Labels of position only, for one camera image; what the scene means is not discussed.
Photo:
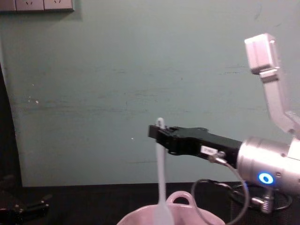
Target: blue light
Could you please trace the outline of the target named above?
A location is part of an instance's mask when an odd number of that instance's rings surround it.
[[[259,174],[258,179],[264,184],[272,184],[274,182],[273,177],[266,172]]]

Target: white spoon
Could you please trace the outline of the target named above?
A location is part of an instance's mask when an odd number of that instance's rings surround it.
[[[165,121],[158,118],[156,126],[165,129]],[[154,225],[174,225],[173,215],[166,204],[165,196],[165,148],[156,143],[159,201],[154,209]]]

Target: white switch plate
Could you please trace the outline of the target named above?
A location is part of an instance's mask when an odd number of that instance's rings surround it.
[[[55,10],[55,11],[73,11],[73,1],[72,0],[44,0],[45,10]]]
[[[15,0],[17,11],[44,10],[43,0]]]
[[[15,11],[15,0],[0,0],[0,12]]]

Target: white label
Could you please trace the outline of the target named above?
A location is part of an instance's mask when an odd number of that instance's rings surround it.
[[[200,152],[203,153],[203,154],[212,156],[212,155],[217,154],[218,150],[202,145]]]

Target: bowl handle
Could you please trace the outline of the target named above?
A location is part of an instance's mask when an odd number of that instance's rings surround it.
[[[171,194],[168,199],[167,199],[167,203],[174,203],[174,201],[177,198],[185,198],[188,201],[188,204],[191,205],[193,204],[193,197],[189,192],[186,191],[176,191],[173,194]]]

